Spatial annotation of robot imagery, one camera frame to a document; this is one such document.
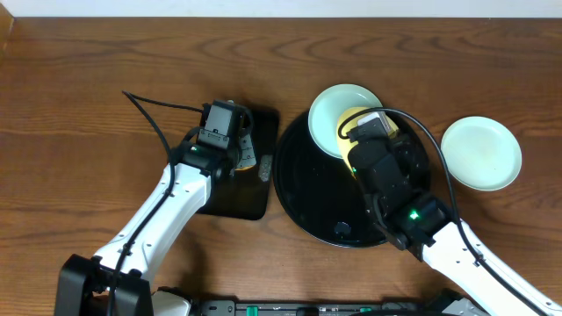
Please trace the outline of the yellow plate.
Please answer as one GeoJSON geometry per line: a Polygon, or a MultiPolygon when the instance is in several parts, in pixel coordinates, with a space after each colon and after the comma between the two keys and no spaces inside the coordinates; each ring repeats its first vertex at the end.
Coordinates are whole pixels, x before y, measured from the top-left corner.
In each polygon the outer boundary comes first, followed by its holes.
{"type": "MultiPolygon", "coordinates": [[[[349,108],[347,110],[345,110],[343,112],[343,114],[339,117],[339,119],[337,120],[337,124],[336,124],[336,128],[339,128],[340,125],[343,123],[343,121],[345,119],[347,119],[348,117],[350,117],[352,114],[356,114],[362,110],[366,110],[366,107],[352,107],[349,108]]],[[[364,114],[361,116],[358,116],[354,119],[352,119],[343,129],[342,129],[342,133],[347,133],[349,132],[352,128],[355,128],[358,126],[359,123],[363,123],[366,121],[367,118],[371,117],[371,114],[364,114]]],[[[389,125],[389,131],[387,132],[387,134],[393,138],[396,136],[397,132],[399,131],[398,126],[394,123],[393,120],[391,120],[390,118],[386,118],[388,125],[389,125]]],[[[340,151],[340,154],[342,156],[342,159],[344,160],[346,166],[349,169],[349,172],[351,173],[351,175],[355,176],[355,170],[351,167],[350,163],[349,163],[349,159],[348,159],[348,154],[349,151],[358,144],[357,141],[351,142],[350,140],[343,140],[341,139],[338,134],[335,135],[336,137],[336,143],[338,146],[338,149],[340,151]]]]}

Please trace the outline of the green plate with three streaks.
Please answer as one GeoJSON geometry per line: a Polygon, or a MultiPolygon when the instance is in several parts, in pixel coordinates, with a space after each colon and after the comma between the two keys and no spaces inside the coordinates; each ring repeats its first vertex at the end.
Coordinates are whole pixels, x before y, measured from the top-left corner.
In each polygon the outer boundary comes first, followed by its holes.
{"type": "Polygon", "coordinates": [[[313,142],[325,154],[342,159],[336,142],[338,119],[351,108],[381,106],[370,90],[359,85],[344,83],[323,90],[308,113],[308,130],[313,142]]]}

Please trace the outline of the green plate with smeared streaks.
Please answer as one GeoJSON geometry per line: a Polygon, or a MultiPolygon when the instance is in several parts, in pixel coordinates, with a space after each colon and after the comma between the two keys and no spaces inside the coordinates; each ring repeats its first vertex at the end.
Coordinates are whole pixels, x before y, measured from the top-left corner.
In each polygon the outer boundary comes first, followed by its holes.
{"type": "Polygon", "coordinates": [[[522,168],[518,140],[491,118],[471,116],[455,121],[443,134],[441,150],[449,172],[475,190],[501,190],[522,168]]]}

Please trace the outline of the orange green sponge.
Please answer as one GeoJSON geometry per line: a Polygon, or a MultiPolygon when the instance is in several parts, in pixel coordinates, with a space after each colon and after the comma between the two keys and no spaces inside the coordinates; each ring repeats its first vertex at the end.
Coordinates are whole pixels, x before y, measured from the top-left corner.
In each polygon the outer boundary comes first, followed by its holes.
{"type": "Polygon", "coordinates": [[[235,171],[245,171],[254,168],[255,165],[236,168],[235,171]]]}

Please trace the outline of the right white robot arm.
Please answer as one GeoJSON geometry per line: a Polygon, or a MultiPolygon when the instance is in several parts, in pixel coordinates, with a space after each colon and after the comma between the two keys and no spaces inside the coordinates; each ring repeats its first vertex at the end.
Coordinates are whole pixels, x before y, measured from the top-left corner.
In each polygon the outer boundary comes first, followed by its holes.
{"type": "Polygon", "coordinates": [[[429,191],[428,157],[409,136],[340,140],[373,225],[399,250],[442,273],[491,315],[559,315],[561,306],[527,282],[429,191]]]}

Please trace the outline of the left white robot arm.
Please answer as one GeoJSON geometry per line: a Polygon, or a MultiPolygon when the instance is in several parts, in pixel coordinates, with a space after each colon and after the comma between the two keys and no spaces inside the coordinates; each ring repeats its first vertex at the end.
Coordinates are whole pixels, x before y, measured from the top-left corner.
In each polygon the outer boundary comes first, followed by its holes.
{"type": "Polygon", "coordinates": [[[213,186],[256,165],[250,134],[188,133],[169,151],[159,184],[124,228],[93,257],[72,255],[59,274],[57,315],[187,315],[189,298],[151,291],[162,261],[213,186]]]}

